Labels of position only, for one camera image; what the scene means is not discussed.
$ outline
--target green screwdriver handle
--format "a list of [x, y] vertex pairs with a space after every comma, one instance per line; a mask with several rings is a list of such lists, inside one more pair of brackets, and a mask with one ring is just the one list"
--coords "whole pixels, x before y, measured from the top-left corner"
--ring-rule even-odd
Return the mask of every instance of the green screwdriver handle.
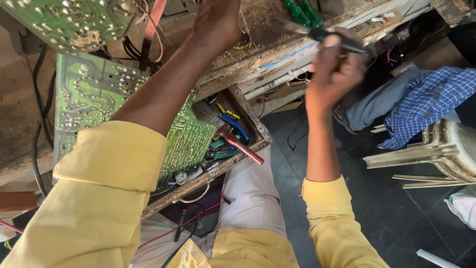
[[291, 10], [291, 12], [293, 13], [293, 17], [297, 23], [306, 27], [311, 26], [311, 22], [309, 21], [307, 16], [304, 14], [302, 9], [296, 5], [296, 2], [294, 2], [294, 0], [286, 0], [284, 4], [286, 4], [286, 6]]
[[324, 21], [322, 18], [314, 11], [314, 8], [309, 4], [309, 0], [300, 0], [299, 5], [304, 13], [309, 18], [312, 27], [322, 29], [324, 27]]

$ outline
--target plastic chair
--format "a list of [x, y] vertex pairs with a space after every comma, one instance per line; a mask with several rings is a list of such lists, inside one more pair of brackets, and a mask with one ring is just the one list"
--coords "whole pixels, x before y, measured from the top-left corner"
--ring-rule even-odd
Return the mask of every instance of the plastic chair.
[[476, 184], [476, 130], [440, 119], [423, 130], [423, 142], [406, 149], [363, 158], [367, 168], [431, 163], [447, 177], [393, 175], [392, 178], [423, 181], [403, 188]]

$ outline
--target dark tiled floor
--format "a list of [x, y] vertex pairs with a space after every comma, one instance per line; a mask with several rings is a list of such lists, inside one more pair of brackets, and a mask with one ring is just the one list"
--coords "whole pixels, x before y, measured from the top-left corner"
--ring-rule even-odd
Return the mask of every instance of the dark tiled floor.
[[[303, 105], [295, 110], [273, 113], [263, 122], [274, 143], [271, 167], [275, 185], [281, 195], [286, 232], [301, 267], [319, 267], [312, 239], [308, 236], [306, 204], [300, 197], [306, 176], [307, 135], [293, 152], [291, 146], [307, 130]], [[420, 248], [454, 262], [460, 267], [475, 267], [476, 231], [453, 215], [443, 201], [461, 187], [403, 189], [405, 181], [392, 179], [393, 174], [440, 175], [431, 164], [367, 169], [363, 157], [387, 152], [377, 144], [388, 137], [386, 132], [358, 135], [348, 133], [334, 122], [341, 173], [352, 195], [352, 207], [362, 232], [393, 268], [435, 267], [417, 256]]]

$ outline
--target red pliers handle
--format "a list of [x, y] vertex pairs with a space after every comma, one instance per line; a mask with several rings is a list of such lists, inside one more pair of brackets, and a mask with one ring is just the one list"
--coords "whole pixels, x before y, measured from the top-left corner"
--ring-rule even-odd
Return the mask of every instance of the red pliers handle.
[[259, 155], [257, 155], [255, 152], [251, 151], [248, 147], [246, 147], [244, 144], [242, 144], [239, 139], [237, 139], [235, 137], [235, 135], [231, 134], [230, 132], [228, 131], [221, 131], [222, 129], [226, 129], [221, 127], [215, 134], [215, 137], [223, 137], [229, 144], [235, 146], [236, 148], [240, 149], [240, 151], [244, 152], [247, 156], [249, 156], [249, 158], [253, 159], [253, 161], [255, 161], [256, 163], [258, 163], [258, 165], [262, 165], [265, 160], [261, 157], [259, 157]]

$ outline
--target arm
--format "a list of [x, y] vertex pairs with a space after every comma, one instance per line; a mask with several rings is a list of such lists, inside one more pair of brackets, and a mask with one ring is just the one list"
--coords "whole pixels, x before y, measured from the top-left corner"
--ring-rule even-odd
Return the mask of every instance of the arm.
[[309, 147], [302, 189], [309, 235], [322, 267], [388, 267], [360, 231], [340, 175], [331, 108], [361, 81], [364, 70], [360, 55], [348, 53], [342, 63], [340, 55], [340, 38], [330, 35], [310, 68], [315, 73], [306, 92]]
[[235, 45], [240, 0], [206, 0], [193, 33], [165, 65], [113, 115], [167, 136], [180, 107], [210, 63]]
[[113, 116], [79, 132], [50, 192], [1, 267], [128, 267], [169, 128], [199, 76], [238, 41], [240, 0], [206, 0], [193, 34]]

